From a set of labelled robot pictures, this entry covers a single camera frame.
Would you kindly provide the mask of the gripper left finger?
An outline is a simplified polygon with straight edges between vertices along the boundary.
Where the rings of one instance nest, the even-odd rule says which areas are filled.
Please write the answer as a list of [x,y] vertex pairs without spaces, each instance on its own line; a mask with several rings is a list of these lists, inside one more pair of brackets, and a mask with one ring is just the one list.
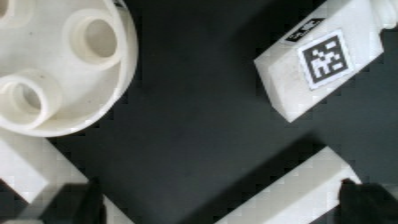
[[39,218],[44,224],[107,224],[101,185],[96,180],[62,187]]

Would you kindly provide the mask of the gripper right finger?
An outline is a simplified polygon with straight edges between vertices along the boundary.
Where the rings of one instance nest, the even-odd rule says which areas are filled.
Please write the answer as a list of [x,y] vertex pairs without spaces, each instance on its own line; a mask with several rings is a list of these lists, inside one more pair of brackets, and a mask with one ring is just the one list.
[[338,199],[339,224],[398,224],[398,184],[345,179]]

